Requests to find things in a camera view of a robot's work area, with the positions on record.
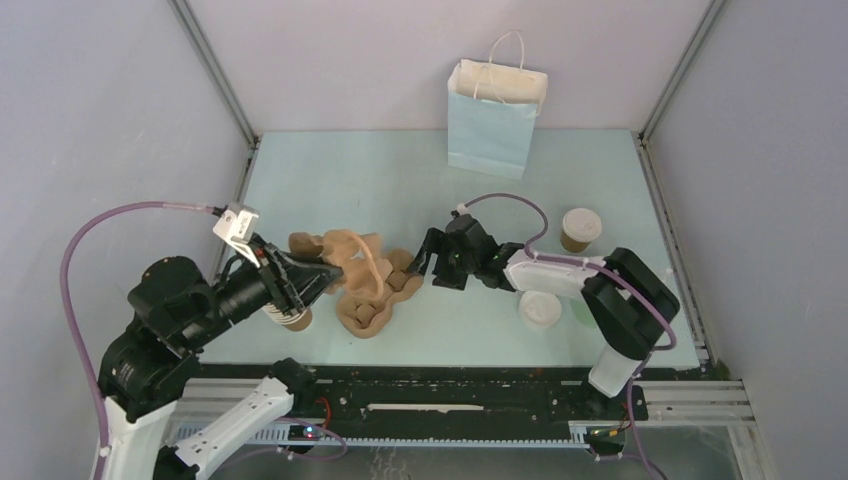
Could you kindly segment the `brown paper coffee cup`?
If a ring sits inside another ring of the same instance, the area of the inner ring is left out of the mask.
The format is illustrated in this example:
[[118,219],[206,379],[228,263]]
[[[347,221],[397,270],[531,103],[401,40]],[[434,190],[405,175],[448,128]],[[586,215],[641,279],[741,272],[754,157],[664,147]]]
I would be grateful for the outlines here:
[[560,235],[560,243],[562,247],[570,253],[581,253],[589,247],[592,241],[582,241],[575,239],[567,231],[562,230]]

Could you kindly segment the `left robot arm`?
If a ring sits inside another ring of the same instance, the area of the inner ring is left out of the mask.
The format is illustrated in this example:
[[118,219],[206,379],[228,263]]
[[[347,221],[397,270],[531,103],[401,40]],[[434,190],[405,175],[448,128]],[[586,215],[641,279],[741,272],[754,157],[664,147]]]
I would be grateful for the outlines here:
[[93,478],[208,479],[270,422],[311,412],[316,379],[286,358],[199,433],[174,445],[162,442],[208,343],[266,306],[307,312],[341,276],[339,267],[273,246],[261,248],[257,264],[244,261],[215,285],[187,257],[152,264],[128,295],[132,321],[101,361],[98,387],[110,440]]

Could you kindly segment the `light blue paper bag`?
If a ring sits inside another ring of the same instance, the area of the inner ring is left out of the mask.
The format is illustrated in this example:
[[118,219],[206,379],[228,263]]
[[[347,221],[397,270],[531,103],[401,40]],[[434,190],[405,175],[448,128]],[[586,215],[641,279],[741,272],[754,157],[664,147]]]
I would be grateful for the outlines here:
[[[519,64],[498,64],[495,52],[511,35],[519,42]],[[547,74],[525,67],[525,58],[523,37],[510,30],[495,40],[487,60],[456,64],[447,81],[451,167],[522,179],[549,84]]]

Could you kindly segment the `white coffee cup lid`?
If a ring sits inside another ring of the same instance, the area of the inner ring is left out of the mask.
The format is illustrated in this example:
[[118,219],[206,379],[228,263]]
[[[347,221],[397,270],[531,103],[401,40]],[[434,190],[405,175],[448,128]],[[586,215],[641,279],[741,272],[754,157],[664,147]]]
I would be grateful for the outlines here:
[[580,243],[591,243],[602,233],[600,216],[588,208],[569,210],[562,219],[562,232],[570,239]]

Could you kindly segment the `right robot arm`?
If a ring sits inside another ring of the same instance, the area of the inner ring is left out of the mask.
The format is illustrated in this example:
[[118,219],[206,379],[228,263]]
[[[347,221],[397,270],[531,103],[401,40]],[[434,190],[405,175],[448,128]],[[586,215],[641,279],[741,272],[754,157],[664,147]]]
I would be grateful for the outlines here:
[[432,273],[433,285],[453,290],[474,277],[490,289],[583,301],[606,342],[581,392],[583,408],[596,418],[620,407],[621,391],[653,352],[676,345],[671,322],[678,298],[627,248],[605,257],[530,251],[523,243],[499,243],[472,215],[454,213],[444,229],[427,231],[407,270]]

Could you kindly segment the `stack of paper cups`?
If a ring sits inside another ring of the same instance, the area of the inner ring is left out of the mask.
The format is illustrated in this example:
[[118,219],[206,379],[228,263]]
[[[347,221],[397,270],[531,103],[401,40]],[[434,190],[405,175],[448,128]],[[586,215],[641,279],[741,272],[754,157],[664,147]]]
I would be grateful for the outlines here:
[[262,307],[262,311],[271,321],[293,332],[305,330],[310,326],[313,319],[310,309],[295,314],[284,314],[273,304],[266,304]]

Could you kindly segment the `stack of white lids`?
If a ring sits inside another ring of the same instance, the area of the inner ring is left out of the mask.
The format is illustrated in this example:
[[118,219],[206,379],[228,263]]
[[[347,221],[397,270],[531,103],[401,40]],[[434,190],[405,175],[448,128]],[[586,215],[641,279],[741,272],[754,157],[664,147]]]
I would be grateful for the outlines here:
[[519,299],[518,315],[528,328],[546,330],[560,320],[562,304],[560,299],[553,294],[526,291]]

